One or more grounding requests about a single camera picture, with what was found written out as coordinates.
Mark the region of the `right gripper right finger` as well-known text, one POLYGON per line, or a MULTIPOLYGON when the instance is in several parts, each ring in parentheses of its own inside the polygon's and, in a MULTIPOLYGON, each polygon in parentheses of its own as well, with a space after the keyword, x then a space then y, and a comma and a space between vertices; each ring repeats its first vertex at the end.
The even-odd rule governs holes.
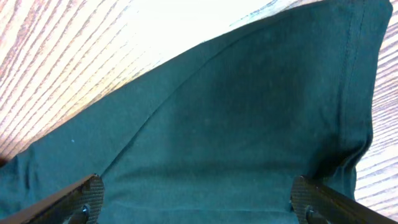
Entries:
POLYGON ((397 224, 306 176, 294 179, 290 202, 300 224, 397 224))

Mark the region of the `black t-shirt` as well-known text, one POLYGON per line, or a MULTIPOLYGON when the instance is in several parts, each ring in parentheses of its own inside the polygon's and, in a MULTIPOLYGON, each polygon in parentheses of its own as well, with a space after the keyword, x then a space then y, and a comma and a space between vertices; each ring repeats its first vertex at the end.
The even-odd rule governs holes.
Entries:
POLYGON ((391 15, 320 1, 197 45, 3 166, 1 216, 92 173, 100 223, 296 223, 298 175, 353 198, 391 15))

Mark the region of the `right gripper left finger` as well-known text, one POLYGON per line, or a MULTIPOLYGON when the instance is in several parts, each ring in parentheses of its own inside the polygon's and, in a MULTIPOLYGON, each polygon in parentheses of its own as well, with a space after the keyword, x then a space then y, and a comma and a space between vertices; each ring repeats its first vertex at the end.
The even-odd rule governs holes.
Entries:
POLYGON ((104 183, 91 174, 47 198, 1 220, 1 224, 97 224, 104 183))

